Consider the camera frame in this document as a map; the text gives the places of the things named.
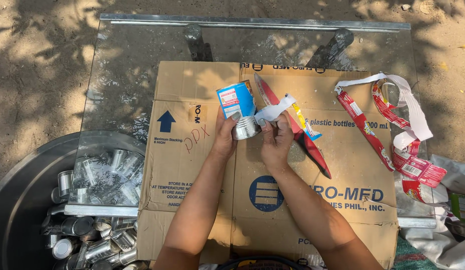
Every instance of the flattened cardboard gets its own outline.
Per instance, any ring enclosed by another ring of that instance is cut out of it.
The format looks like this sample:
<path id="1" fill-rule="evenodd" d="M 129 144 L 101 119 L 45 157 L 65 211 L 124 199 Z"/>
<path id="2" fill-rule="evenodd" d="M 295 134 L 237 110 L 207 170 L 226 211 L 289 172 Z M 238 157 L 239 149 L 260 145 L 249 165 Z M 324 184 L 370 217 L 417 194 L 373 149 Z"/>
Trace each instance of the flattened cardboard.
<path id="1" fill-rule="evenodd" d="M 381 265 L 391 268 L 398 232 L 396 209 L 365 201 L 365 197 L 395 207 L 393 174 L 381 164 L 358 128 L 352 126 L 354 122 L 334 92 L 338 81 L 370 74 L 246 63 L 241 66 L 160 63 L 139 203 L 139 258 L 157 258 L 184 195 L 176 191 L 187 192 L 211 148 L 219 105 L 215 90 L 249 79 L 260 109 L 265 105 L 253 83 L 254 72 L 258 72 L 279 98 L 286 93 L 293 95 L 307 121 L 323 134 L 314 143 L 322 150 L 332 180 L 320 173 L 296 143 L 289 152 L 290 166 L 348 220 Z M 345 90 L 365 113 L 390 155 L 389 123 L 376 109 L 370 88 L 370 84 L 364 84 Z M 199 114 L 197 105 L 201 105 Z M 166 111 L 176 122 L 171 123 L 170 132 L 160 132 L 164 124 L 157 120 Z M 292 108 L 289 113 L 298 120 Z M 238 142 L 236 154 L 227 165 L 216 222 L 201 261 L 224 263 L 230 244 L 231 250 L 241 256 L 279 255 L 294 261 L 307 260 L 309 264 L 317 261 L 317 250 L 297 228 L 284 197 L 261 161 L 261 144 L 261 134 Z M 184 190 L 171 189 L 181 187 Z"/>
<path id="2" fill-rule="evenodd" d="M 257 72 L 278 97 L 286 93 L 296 98 L 303 116 L 322 137 L 315 140 L 322 150 L 332 179 L 324 177 L 317 166 L 294 143 L 288 162 L 296 173 L 331 203 L 351 224 L 356 234 L 373 252 L 384 268 L 392 267 L 398 231 L 396 209 L 365 201 L 365 197 L 396 206 L 393 173 L 381 163 L 361 131 L 337 101 L 334 86 L 338 81 L 370 76 L 368 72 L 306 70 L 267 66 L 252 69 L 242 64 L 241 80 L 254 80 Z M 265 106 L 253 86 L 258 108 Z M 391 145 L 389 123 L 376 109 L 371 85 L 345 89 L 365 113 L 383 145 Z M 294 109 L 289 113 L 298 121 Z M 313 258 L 317 250 L 297 229 L 284 197 L 271 182 L 261 161 L 262 136 L 239 141 L 236 149 L 234 179 L 232 249 L 246 256 L 276 253 L 291 260 Z M 381 239 L 381 250 L 377 249 Z"/>
<path id="3" fill-rule="evenodd" d="M 216 89 L 238 80 L 239 63 L 160 63 L 139 203 L 140 260 L 157 258 L 169 224 L 211 149 L 219 107 Z M 202 261 L 229 258 L 234 167 L 231 158 Z"/>

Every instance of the glass tabletop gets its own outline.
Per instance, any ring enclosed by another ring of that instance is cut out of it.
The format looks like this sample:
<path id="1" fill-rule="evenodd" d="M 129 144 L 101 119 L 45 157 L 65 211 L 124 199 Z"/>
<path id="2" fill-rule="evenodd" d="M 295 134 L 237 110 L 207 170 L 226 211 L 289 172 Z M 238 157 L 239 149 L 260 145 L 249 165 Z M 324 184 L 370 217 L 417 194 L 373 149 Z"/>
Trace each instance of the glass tabletop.
<path id="1" fill-rule="evenodd" d="M 278 67 L 307 66 L 318 47 L 333 38 L 334 31 L 347 28 L 353 33 L 354 41 L 328 63 L 328 68 L 401 76 L 409 82 L 419 101 L 407 23 L 102 14 L 70 203 L 138 205 L 136 191 L 141 184 L 158 65 L 161 61 L 192 61 L 184 34 L 189 23 L 201 26 L 202 38 L 210 44 L 215 62 Z M 397 104 L 399 91 L 390 88 L 389 101 Z M 408 119 L 407 108 L 396 113 Z M 391 125 L 392 136 L 400 132 L 400 128 Z M 115 149 L 128 151 L 114 154 Z M 427 159 L 424 143 L 418 157 Z M 117 164 L 125 160 L 128 167 L 119 168 Z M 109 180 L 101 178 L 105 171 L 114 176 Z M 107 188 L 101 185 L 101 190 L 87 190 L 86 187 L 91 187 L 87 178 L 94 174 L 95 181 L 107 182 Z M 131 177 L 134 183 L 123 187 Z M 428 218 L 427 215 L 434 214 L 434 208 L 403 193 L 397 172 L 395 181 L 398 217 Z M 431 198 L 431 188 L 423 187 L 423 197 Z M 94 195 L 101 192 L 108 193 L 109 197 Z M 89 193 L 89 198 L 85 199 L 83 193 Z"/>

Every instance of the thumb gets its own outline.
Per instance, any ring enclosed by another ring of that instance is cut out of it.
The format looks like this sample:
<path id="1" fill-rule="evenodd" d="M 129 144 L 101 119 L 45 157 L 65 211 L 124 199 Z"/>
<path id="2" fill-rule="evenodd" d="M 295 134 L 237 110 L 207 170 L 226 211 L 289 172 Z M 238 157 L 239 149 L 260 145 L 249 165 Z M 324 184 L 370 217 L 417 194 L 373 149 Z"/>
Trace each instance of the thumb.
<path id="1" fill-rule="evenodd" d="M 261 129 L 263 131 L 263 136 L 264 136 L 263 143 L 276 144 L 276 141 L 274 140 L 274 133 L 272 130 L 271 123 L 264 119 L 259 119 L 257 123 L 261 126 Z"/>
<path id="2" fill-rule="evenodd" d="M 231 134 L 231 132 L 233 131 L 234 126 L 236 125 L 236 123 L 237 123 L 237 121 L 239 120 L 240 117 L 241 117 L 241 113 L 238 112 L 238 111 L 235 112 L 230 117 L 228 117 L 228 119 L 226 119 L 224 121 L 224 124 L 222 124 L 221 130 L 220 130 L 219 133 L 221 135 Z"/>

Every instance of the can label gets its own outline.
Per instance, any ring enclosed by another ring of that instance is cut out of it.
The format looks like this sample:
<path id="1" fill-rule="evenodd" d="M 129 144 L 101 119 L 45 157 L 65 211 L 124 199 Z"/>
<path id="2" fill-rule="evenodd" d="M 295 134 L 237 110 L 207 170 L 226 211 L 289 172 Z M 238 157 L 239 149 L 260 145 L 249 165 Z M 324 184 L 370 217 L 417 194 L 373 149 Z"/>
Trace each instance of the can label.
<path id="1" fill-rule="evenodd" d="M 256 103 L 249 80 L 218 89 L 216 94 L 225 118 L 235 112 L 239 112 L 242 117 L 254 116 L 256 113 Z"/>

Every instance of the sandy ground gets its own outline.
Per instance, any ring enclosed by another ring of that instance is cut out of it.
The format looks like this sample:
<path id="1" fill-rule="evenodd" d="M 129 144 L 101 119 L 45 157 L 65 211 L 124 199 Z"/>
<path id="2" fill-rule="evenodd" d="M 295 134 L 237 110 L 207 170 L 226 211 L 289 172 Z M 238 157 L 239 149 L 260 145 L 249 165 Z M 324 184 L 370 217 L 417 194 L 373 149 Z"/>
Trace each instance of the sandy ground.
<path id="1" fill-rule="evenodd" d="M 428 153 L 465 162 L 465 0 L 0 0 L 0 180 L 81 126 L 100 13 L 407 22 Z M 410 4 L 404 11 L 401 5 Z"/>

